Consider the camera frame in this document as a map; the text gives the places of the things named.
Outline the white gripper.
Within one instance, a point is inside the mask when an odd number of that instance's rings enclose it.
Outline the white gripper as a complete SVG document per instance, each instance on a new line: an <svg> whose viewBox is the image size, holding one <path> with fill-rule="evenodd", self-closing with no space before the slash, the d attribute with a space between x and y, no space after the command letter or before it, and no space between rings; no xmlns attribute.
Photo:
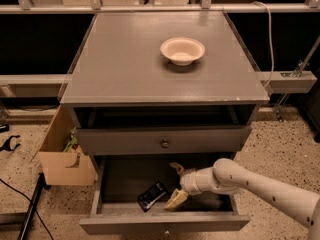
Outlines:
<svg viewBox="0 0 320 240"><path fill-rule="evenodd" d="M177 162L170 162L169 166L176 170L180 177L180 185L183 190L175 189L167 201L165 208L173 210L184 203L189 195L198 195L203 192L211 192L214 185L211 168L185 169Z"/></svg>

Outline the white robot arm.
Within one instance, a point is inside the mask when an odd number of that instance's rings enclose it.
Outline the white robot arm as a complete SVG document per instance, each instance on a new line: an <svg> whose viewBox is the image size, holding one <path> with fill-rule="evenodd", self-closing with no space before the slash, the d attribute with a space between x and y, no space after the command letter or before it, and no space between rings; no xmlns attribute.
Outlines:
<svg viewBox="0 0 320 240"><path fill-rule="evenodd" d="M173 210L191 195L204 192L230 195L245 189L275 207L309 230L308 240L320 240L320 195L254 173L230 159L218 159L212 167L185 169L172 162L180 177L181 189L175 189L166 203Z"/></svg>

